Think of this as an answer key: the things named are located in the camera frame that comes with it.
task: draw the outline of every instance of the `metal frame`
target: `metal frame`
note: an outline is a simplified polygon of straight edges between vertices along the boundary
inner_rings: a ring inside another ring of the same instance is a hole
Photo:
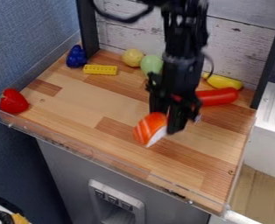
[[[272,43],[271,50],[268,59],[264,66],[264,71],[260,77],[256,93],[254,95],[252,104],[250,105],[253,109],[257,109],[264,93],[267,82],[269,81],[271,71],[275,65],[275,39]]]
[[[99,49],[95,11],[88,0],[76,0],[83,49],[90,59]]]

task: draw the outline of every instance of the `blue object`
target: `blue object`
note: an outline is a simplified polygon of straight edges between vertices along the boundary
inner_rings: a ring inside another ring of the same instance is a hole
[[[80,45],[75,45],[70,50],[66,64],[68,67],[83,67],[88,62],[85,51]]]

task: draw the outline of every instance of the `wooden surface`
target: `wooden surface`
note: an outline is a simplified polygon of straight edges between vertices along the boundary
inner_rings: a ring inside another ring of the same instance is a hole
[[[209,211],[222,211],[253,123],[252,91],[244,89],[233,104],[204,108],[202,122],[189,123],[147,149],[132,137],[132,128],[148,114],[141,71],[124,65],[117,54],[100,51],[90,62],[117,65],[118,75],[88,75],[67,68],[65,57],[22,91],[31,104],[18,116],[30,121],[27,130],[171,189]],[[202,82],[199,89],[211,87]]]
[[[145,7],[128,0],[97,2],[104,10],[120,16],[136,14]],[[164,50],[159,9],[135,24],[98,17],[98,30],[102,47],[115,52],[135,47],[161,55]],[[215,61],[215,72],[255,88],[275,35],[275,0],[211,0],[208,32],[207,52]],[[209,63],[204,69],[210,69]]]
[[[230,204],[239,214],[275,224],[275,178],[244,164]]]

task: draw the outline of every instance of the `yellow lego brick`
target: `yellow lego brick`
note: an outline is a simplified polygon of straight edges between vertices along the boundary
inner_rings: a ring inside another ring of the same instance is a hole
[[[98,66],[98,65],[85,65],[83,72],[85,74],[108,74],[116,75],[117,66]]]

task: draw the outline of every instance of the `gray cabinet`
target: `gray cabinet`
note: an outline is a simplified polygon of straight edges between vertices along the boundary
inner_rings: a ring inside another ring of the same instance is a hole
[[[59,147],[38,142],[74,224],[99,222],[88,189],[91,179],[142,201],[147,224],[208,223],[208,213],[181,200]]]

